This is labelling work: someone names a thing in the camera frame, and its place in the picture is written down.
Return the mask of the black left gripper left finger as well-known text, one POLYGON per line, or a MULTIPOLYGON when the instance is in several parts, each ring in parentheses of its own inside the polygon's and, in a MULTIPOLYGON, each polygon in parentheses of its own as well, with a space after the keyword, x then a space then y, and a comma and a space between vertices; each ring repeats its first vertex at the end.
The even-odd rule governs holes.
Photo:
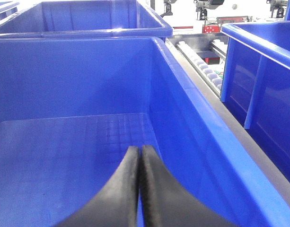
POLYGON ((129 146, 101 190, 57 227, 135 227, 138 208, 140 152, 129 146))

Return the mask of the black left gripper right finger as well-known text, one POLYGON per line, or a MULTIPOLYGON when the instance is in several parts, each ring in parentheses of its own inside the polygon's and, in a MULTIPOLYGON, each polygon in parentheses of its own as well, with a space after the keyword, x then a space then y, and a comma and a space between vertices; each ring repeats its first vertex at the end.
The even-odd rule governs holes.
POLYGON ((146 227, 233 227, 192 196, 169 172, 152 145, 141 147, 140 193, 146 227))

